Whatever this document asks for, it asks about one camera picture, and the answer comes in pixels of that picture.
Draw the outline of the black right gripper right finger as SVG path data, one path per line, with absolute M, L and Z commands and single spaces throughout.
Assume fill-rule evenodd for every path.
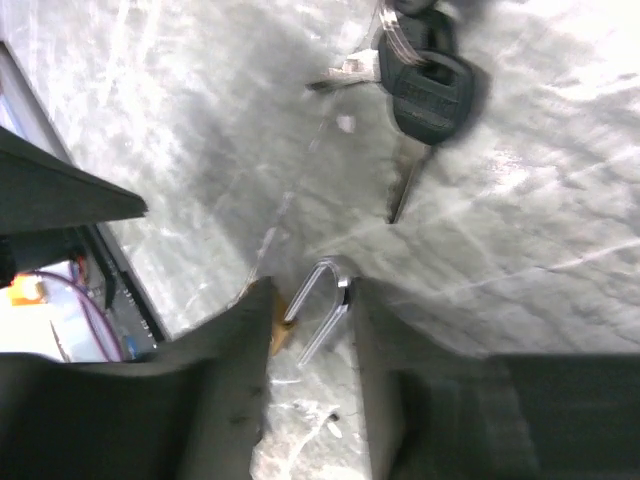
M 352 324 L 375 479 L 635 479 L 635 354 L 474 357 L 403 321 L 365 278 Z

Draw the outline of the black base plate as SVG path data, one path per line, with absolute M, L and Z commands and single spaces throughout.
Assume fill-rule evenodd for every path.
M 129 357 L 155 350 L 167 339 L 146 290 L 106 224 L 77 228 L 84 252 L 103 279 L 99 296 L 111 325 L 129 349 Z

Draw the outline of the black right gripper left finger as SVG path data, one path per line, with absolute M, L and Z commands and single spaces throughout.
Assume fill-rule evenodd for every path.
M 5 479 L 246 479 L 266 402 L 275 287 L 121 363 L 1 357 Z

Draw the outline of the brass padlock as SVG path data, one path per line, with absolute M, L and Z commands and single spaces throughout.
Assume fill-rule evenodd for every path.
M 330 348 L 339 324 L 352 309 L 359 269 L 344 255 L 318 259 L 290 299 L 276 290 L 269 354 L 274 357 L 294 340 L 304 343 L 296 364 L 302 368 L 323 348 Z

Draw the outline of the black head key pair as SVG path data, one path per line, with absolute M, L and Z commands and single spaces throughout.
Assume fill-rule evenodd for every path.
M 482 98 L 478 70 L 458 54 L 454 21 L 434 1 L 380 1 L 377 44 L 306 84 L 334 91 L 377 84 L 398 130 L 386 222 L 401 217 L 414 180 L 433 148 L 461 135 Z

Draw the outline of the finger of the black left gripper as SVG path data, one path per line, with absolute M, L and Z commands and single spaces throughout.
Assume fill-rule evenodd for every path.
M 61 229 L 146 214 L 143 198 L 1 130 L 1 233 Z

